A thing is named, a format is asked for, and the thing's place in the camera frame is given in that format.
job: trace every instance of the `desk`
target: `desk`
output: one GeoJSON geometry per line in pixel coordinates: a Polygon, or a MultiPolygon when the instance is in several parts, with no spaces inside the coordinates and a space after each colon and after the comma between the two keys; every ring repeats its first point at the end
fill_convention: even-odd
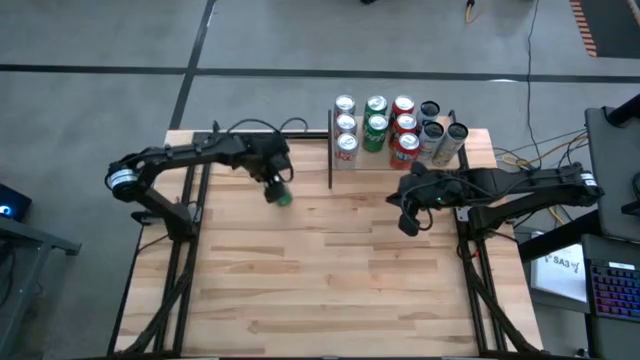
{"type": "MultiPolygon", "coordinates": [[[[192,136],[170,131],[166,142],[192,136]]],[[[477,355],[452,212],[434,212],[433,229],[409,238],[397,229],[399,209],[384,201],[406,172],[334,170],[329,190],[327,141],[289,144],[296,172],[288,208],[266,204],[243,171],[212,166],[183,355],[477,355]]],[[[471,130],[467,154],[471,166],[496,166],[486,129],[471,130]]],[[[174,199],[184,177],[184,169],[167,171],[155,188],[174,199]]],[[[139,246],[164,233],[145,228],[139,246]]],[[[167,240],[138,256],[116,350],[157,310],[170,248],[167,240]]],[[[500,305],[541,347],[517,245],[496,237],[487,248],[500,305]]]]}

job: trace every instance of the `can lid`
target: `can lid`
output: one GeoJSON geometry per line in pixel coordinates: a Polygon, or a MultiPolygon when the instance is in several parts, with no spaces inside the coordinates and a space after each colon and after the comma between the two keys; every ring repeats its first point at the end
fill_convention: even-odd
{"type": "Polygon", "coordinates": [[[336,124],[341,129],[353,129],[357,125],[356,119],[349,114],[340,114],[336,119],[336,124]]]}
{"type": "Polygon", "coordinates": [[[369,118],[369,126],[371,126],[374,130],[384,130],[389,125],[387,118],[382,115],[372,115],[369,118]]]}
{"type": "Polygon", "coordinates": [[[422,128],[424,133],[430,138],[439,138],[444,135],[444,126],[440,125],[435,121],[425,121],[424,127],[422,128]]]}
{"type": "Polygon", "coordinates": [[[420,105],[420,111],[427,116],[436,116],[440,113],[440,105],[435,101],[425,101],[420,105]]]}
{"type": "Polygon", "coordinates": [[[353,150],[358,147],[358,139],[353,134],[342,134],[338,137],[338,147],[342,150],[353,150]]]}
{"type": "Polygon", "coordinates": [[[400,110],[411,110],[414,106],[413,99],[411,99],[407,95],[398,96],[396,98],[395,104],[400,110]]]}
{"type": "Polygon", "coordinates": [[[453,123],[449,125],[447,133],[456,140],[464,140],[469,136],[469,129],[460,123],[453,123]]]}
{"type": "Polygon", "coordinates": [[[396,122],[398,123],[398,126],[407,130],[413,129],[417,125],[416,118],[411,114],[400,114],[396,119],[396,122]]]}
{"type": "Polygon", "coordinates": [[[406,133],[400,135],[398,138],[398,143],[402,146],[403,149],[406,150],[415,150],[420,146],[420,140],[416,134],[406,133]]]}
{"type": "Polygon", "coordinates": [[[387,107],[387,99],[380,95],[372,96],[367,101],[367,105],[369,105],[373,111],[380,111],[387,107]]]}
{"type": "Polygon", "coordinates": [[[336,106],[340,110],[350,110],[356,105],[356,101],[350,95],[340,95],[336,99],[336,106]]]}

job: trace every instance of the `white label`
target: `white label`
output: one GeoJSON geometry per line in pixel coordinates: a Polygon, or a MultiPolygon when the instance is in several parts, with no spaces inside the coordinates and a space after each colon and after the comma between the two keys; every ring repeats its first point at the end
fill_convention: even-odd
{"type": "Polygon", "coordinates": [[[621,264],[621,263],[609,263],[609,267],[614,267],[617,269],[624,269],[624,270],[635,270],[636,267],[633,265],[629,265],[629,264],[621,264]]]}
{"type": "Polygon", "coordinates": [[[582,174],[580,174],[580,177],[582,178],[582,180],[584,180],[584,183],[587,186],[598,186],[598,183],[593,178],[593,174],[591,174],[591,173],[582,173],[582,174]]]}

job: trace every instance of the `black metal frame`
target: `black metal frame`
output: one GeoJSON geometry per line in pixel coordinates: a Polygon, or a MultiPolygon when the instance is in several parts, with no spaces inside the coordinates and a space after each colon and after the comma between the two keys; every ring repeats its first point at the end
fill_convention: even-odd
{"type": "Polygon", "coordinates": [[[7,311],[10,313],[7,318],[8,324],[0,331],[0,359],[6,359],[9,357],[18,336],[18,330],[51,250],[61,249],[69,256],[76,256],[80,252],[82,244],[32,229],[25,224],[2,216],[0,216],[0,239],[11,241],[15,247],[30,247],[37,251],[35,261],[28,268],[24,281],[11,289],[12,293],[9,294],[10,298],[6,304],[8,307],[12,307],[7,311]]]}

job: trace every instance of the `red soda can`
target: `red soda can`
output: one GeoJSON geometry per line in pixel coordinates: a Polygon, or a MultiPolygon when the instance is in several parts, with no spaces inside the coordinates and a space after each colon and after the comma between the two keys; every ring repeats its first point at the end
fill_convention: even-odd
{"type": "Polygon", "coordinates": [[[391,146],[391,167],[396,170],[408,170],[420,152],[420,140],[414,133],[400,135],[391,146]]]}
{"type": "Polygon", "coordinates": [[[389,131],[391,131],[391,136],[389,136],[389,145],[394,140],[394,124],[398,116],[402,114],[413,114],[413,109],[415,107],[415,103],[413,99],[408,97],[407,95],[400,95],[393,102],[393,107],[391,107],[391,114],[389,114],[389,131]]]}
{"type": "Polygon", "coordinates": [[[415,134],[417,126],[418,126],[418,122],[416,121],[416,118],[413,117],[413,115],[400,114],[392,127],[392,133],[394,135],[393,135],[393,140],[391,140],[391,142],[393,143],[394,141],[398,141],[398,138],[402,134],[406,134],[406,133],[415,134]]]}

